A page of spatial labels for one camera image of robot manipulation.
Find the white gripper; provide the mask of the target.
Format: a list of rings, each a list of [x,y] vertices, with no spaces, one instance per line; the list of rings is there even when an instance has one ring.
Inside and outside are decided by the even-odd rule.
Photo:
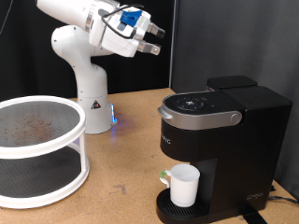
[[[158,55],[159,45],[143,40],[146,32],[164,39],[165,30],[150,22],[151,15],[138,8],[126,8],[107,19],[108,27],[102,47],[123,57],[134,57],[137,51]]]

